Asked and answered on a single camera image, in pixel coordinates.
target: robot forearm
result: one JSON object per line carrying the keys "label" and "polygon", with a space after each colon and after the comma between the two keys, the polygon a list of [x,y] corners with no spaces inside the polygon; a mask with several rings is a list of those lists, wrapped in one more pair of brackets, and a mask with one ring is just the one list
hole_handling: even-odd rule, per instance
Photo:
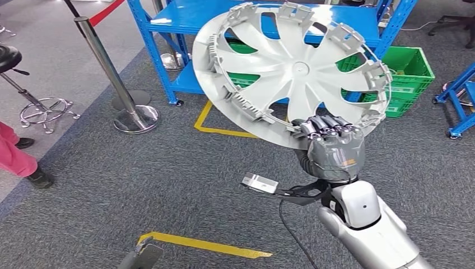
{"label": "robot forearm", "polygon": [[406,234],[405,224],[376,195],[370,183],[343,185],[335,188],[332,195],[340,201],[340,211],[335,213],[335,205],[330,204],[331,209],[318,209],[318,218],[364,269],[433,269],[419,255],[418,247]]}

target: yellow floor tape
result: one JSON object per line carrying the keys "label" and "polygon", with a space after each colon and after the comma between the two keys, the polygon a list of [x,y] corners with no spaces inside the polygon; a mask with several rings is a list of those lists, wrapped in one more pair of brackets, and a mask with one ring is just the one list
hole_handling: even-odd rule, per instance
{"label": "yellow floor tape", "polygon": [[227,135],[227,136],[241,136],[241,137],[250,137],[250,138],[257,138],[257,136],[248,133],[248,132],[240,132],[240,131],[231,131],[231,130],[225,130],[225,129],[217,129],[217,128],[210,128],[210,127],[204,127],[203,122],[206,119],[206,116],[208,116],[209,111],[213,107],[213,104],[211,101],[207,101],[206,105],[204,106],[203,110],[201,111],[201,114],[199,115],[198,119],[196,120],[194,127],[198,129],[201,132],[205,133],[220,133],[222,135]]}
{"label": "yellow floor tape", "polygon": [[266,253],[261,251],[254,251],[252,249],[237,248],[230,245],[223,245],[218,243],[211,243],[207,241],[202,241],[193,238],[186,238],[172,234],[163,234],[156,231],[144,234],[140,237],[139,242],[143,241],[147,237],[153,237],[156,241],[162,241],[177,245],[184,245],[192,248],[206,249],[208,251],[221,252],[230,255],[245,257],[245,258],[259,258],[259,257],[270,257],[272,253]]}

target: gray carpet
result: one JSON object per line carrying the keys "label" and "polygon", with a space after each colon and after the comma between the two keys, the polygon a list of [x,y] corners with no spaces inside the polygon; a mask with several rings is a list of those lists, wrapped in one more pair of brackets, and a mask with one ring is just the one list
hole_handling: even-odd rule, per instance
{"label": "gray carpet", "polygon": [[[406,27],[469,13],[452,1],[438,2],[420,1]],[[402,32],[396,45],[423,47],[437,79],[403,118],[387,119],[369,135],[361,178],[404,220],[435,268],[475,268],[469,152],[475,133],[448,140],[446,117],[453,110],[430,102],[443,82],[471,63],[475,50],[463,48],[463,30],[431,38],[426,32]],[[107,88],[41,160],[56,185],[37,191],[23,181],[0,204],[0,268],[115,268],[148,231],[274,253],[245,259],[164,243],[156,268],[311,268],[278,218],[278,201],[239,186],[247,171],[285,187],[310,182],[293,152],[258,139],[198,132],[193,124],[206,98],[182,94],[183,107],[167,105],[145,51],[122,78],[130,89],[152,94],[160,127],[139,136],[118,133]],[[233,128],[215,110],[205,124]],[[320,268],[359,268],[316,219],[318,206],[285,205],[290,227]]]}

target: chrome stanchion post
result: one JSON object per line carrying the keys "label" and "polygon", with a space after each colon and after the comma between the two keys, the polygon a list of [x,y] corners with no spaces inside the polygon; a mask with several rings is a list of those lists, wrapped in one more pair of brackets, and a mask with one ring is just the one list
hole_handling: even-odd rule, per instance
{"label": "chrome stanchion post", "polygon": [[[161,0],[152,0],[153,7],[155,9],[155,12],[158,14],[160,11],[164,9],[164,3]],[[173,40],[173,37],[171,36],[170,33],[163,33],[164,35],[167,35],[170,40]],[[169,53],[164,53],[160,55],[160,58],[162,59],[162,63],[164,64],[164,67],[168,71],[179,71],[182,70],[184,67],[184,62],[183,62],[183,57],[181,56],[180,53],[177,53],[173,47],[166,43],[168,47]]]}
{"label": "chrome stanchion post", "polygon": [[159,114],[157,110],[147,105],[136,105],[129,91],[119,77],[109,55],[104,49],[101,40],[94,31],[94,28],[87,17],[76,17],[74,22],[78,26],[82,35],[87,41],[92,52],[96,56],[104,72],[114,86],[119,99],[125,107],[114,119],[114,126],[124,133],[136,135],[148,132],[157,127]]}

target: person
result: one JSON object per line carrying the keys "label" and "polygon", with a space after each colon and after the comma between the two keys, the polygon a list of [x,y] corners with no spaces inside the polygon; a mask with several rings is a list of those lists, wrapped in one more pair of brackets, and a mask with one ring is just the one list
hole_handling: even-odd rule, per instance
{"label": "person", "polygon": [[42,171],[34,157],[21,151],[34,142],[32,138],[19,138],[11,127],[0,122],[0,169],[25,177],[36,188],[48,188],[54,178]]}

